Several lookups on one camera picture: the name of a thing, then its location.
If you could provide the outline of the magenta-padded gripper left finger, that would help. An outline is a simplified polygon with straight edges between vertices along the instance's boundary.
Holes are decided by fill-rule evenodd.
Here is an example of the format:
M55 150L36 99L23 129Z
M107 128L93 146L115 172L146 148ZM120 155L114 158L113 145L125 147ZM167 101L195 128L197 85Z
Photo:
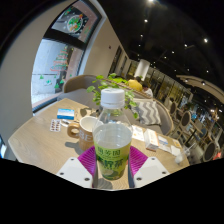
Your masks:
M79 157L69 158L57 176L84 188L97 187L97 161L95 147L84 151Z

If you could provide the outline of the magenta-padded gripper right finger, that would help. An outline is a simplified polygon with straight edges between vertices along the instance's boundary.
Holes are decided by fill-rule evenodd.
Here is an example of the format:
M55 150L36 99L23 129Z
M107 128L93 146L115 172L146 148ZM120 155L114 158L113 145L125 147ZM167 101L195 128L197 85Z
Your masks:
M131 146L128 159L128 183L130 188L140 188L169 175L156 157L148 157Z

